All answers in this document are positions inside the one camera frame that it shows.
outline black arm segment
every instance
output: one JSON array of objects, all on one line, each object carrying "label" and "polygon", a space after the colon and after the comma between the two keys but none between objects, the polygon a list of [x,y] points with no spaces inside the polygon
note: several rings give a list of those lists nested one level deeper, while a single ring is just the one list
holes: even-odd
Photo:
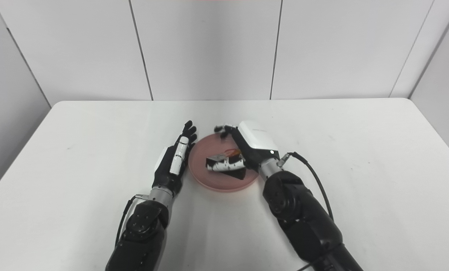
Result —
[{"label": "black arm segment", "polygon": [[316,271],[363,271],[342,243],[342,233],[302,180],[288,171],[271,175],[263,196],[298,256]]},{"label": "black arm segment", "polygon": [[126,223],[121,239],[106,266],[106,271],[153,271],[161,256],[165,238],[167,209],[160,203],[137,204]]}]

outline cable connector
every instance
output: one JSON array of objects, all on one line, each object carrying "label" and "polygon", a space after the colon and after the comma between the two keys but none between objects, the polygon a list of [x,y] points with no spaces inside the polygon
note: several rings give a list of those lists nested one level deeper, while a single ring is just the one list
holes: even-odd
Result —
[{"label": "cable connector", "polygon": [[290,158],[290,155],[290,152],[285,153],[285,155],[278,162],[276,162],[276,165],[279,167],[283,167],[288,158]]},{"label": "cable connector", "polygon": [[148,195],[136,194],[135,197],[136,199],[142,199],[143,201],[145,201],[148,198]]}]

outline round plate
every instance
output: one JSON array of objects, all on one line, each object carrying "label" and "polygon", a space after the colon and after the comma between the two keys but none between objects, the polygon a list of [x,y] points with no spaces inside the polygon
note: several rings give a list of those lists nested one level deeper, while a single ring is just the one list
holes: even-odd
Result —
[{"label": "round plate", "polygon": [[229,135],[221,139],[220,134],[210,134],[199,140],[189,154],[189,169],[193,177],[204,187],[218,192],[234,192],[251,185],[258,173],[247,169],[243,180],[236,179],[224,173],[206,169],[206,158],[228,149],[237,149],[235,141]]}]

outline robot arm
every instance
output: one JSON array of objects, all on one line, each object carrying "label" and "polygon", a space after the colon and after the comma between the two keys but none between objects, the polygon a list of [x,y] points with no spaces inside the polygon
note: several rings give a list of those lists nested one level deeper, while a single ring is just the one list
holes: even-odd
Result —
[{"label": "robot arm", "polygon": [[[171,208],[183,186],[181,178],[197,137],[195,132],[193,122],[188,121],[175,144],[164,149],[159,166],[154,172],[151,192],[146,201],[137,204],[127,221],[107,263],[106,271],[157,269],[165,230],[171,218]],[[132,200],[128,202],[126,209],[131,204]]]},{"label": "robot arm", "polygon": [[298,256],[317,271],[362,271],[342,243],[342,233],[300,177],[282,168],[290,154],[279,158],[266,129],[256,122],[238,127],[217,126],[231,134],[245,165],[265,180],[263,196]]}]

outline white table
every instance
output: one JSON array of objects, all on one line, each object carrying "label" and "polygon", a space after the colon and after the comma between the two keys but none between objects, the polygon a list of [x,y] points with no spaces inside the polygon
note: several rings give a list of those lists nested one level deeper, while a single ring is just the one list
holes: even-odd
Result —
[{"label": "white table", "polygon": [[[104,270],[127,199],[149,192],[188,119],[199,138],[257,120],[280,152],[308,158],[364,270],[449,270],[449,149],[412,102],[386,98],[60,102],[0,182],[0,271]],[[304,166],[285,167],[322,201]],[[160,270],[303,266],[263,185],[218,193],[187,173]]]}]

